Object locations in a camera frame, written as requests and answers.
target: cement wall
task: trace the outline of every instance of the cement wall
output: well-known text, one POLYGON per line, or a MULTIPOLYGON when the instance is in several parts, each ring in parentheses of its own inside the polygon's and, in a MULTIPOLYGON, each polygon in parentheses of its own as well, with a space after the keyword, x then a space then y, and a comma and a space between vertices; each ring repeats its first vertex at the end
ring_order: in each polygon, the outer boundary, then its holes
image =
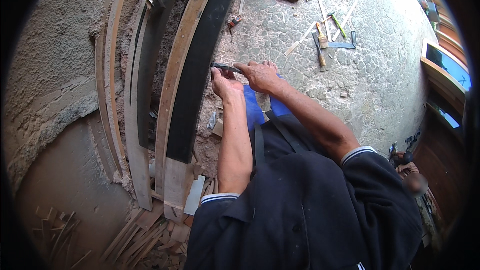
MULTIPOLYGON (((68 125, 30 166, 15 198, 15 209, 26 231, 42 252, 40 240, 32 228, 40 228, 35 215, 37 207, 56 208, 67 214, 75 211, 81 222, 78 246, 92 250, 82 269, 114 269, 99 263, 99 257, 126 224, 131 210, 131 198, 121 185, 109 183, 95 154, 95 144, 89 123, 98 123, 98 111, 68 125)), ((55 261, 53 269, 62 263, 65 251, 55 261)), ((81 258, 75 255, 74 261, 81 258)))
MULTIPOLYGON (((19 39, 2 119, 8 175, 15 192, 37 155, 65 127, 98 108, 89 23, 100 0, 39 0, 19 39)), ((115 63, 138 0, 125 0, 115 63)), ((118 80, 116 91, 123 89, 118 80)))

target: black strap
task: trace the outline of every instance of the black strap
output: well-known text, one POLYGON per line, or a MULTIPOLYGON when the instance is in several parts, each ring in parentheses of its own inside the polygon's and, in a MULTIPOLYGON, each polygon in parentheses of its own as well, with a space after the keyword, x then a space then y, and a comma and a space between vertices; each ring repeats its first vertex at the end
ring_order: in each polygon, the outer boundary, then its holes
POLYGON ((254 123, 253 127, 255 129, 255 165, 260 165, 265 163, 264 134, 259 123, 254 123))
POLYGON ((282 134, 282 136, 285 138, 285 140, 290 144, 290 146, 293 148, 293 151, 296 153, 302 153, 305 151, 300 144, 298 143, 297 140, 295 140, 290 132, 287 130, 287 128, 283 125, 282 122, 279 121, 277 116, 272 111, 267 111, 265 113, 267 115, 268 119, 272 121, 273 125, 275 125, 276 129, 282 134))

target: stone floor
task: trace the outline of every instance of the stone floor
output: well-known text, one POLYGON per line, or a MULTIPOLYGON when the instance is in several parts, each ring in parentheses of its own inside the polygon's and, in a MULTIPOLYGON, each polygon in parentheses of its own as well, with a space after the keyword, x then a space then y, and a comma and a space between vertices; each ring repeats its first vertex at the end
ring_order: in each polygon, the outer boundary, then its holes
MULTIPOLYGON (((342 21, 355 0, 322 0, 326 12, 336 11, 342 21)), ((236 0, 231 17, 237 15, 236 0)), ((420 67, 423 38, 436 41, 435 33, 417 0, 359 0, 337 42, 351 42, 357 34, 356 49, 327 48, 326 66, 320 67, 311 34, 288 56, 284 52, 321 20, 317 0, 245 0, 243 20, 226 29, 219 41, 216 61, 247 63, 274 61, 279 73, 296 89, 307 94, 340 117, 361 145, 370 145, 387 156, 393 141, 405 149, 404 140, 418 129, 425 108, 426 93, 420 67), (347 97, 340 97, 345 92, 347 97)), ((332 22, 329 24, 336 31, 332 22)), ((268 97, 259 94, 259 103, 268 111, 268 97)), ((206 162, 206 175, 217 172, 220 140, 206 128, 212 112, 221 114, 221 100, 205 93, 198 125, 197 144, 206 162)))

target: tape measure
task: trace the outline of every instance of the tape measure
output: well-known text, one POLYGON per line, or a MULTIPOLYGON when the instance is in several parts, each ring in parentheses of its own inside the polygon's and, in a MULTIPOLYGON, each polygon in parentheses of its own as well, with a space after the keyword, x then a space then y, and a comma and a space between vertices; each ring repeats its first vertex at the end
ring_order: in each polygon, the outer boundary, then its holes
POLYGON ((231 26, 235 26, 235 25, 237 25, 240 21, 242 21, 242 18, 240 18, 240 16, 236 16, 235 18, 233 18, 233 19, 229 22, 229 24, 230 24, 231 26))

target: striped cuff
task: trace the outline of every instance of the striped cuff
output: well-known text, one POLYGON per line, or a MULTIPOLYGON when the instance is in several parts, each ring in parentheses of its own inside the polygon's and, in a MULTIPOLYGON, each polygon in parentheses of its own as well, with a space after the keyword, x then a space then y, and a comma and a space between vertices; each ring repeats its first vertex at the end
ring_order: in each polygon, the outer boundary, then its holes
POLYGON ((201 205, 208 202, 208 201, 219 201, 222 199, 230 199, 235 200, 240 196, 238 193, 218 193, 218 194, 210 194, 205 195, 201 198, 201 205))
POLYGON ((375 149, 373 147, 370 147, 370 146, 360 146, 360 147, 357 147, 353 150, 350 150, 347 154, 345 154, 343 156, 343 158, 340 160, 340 165, 341 167, 343 167, 343 165, 345 165, 345 163, 353 158, 354 156, 356 156, 357 154, 360 154, 360 153, 366 153, 366 152, 370 152, 370 153, 377 153, 377 151, 375 151, 375 149))

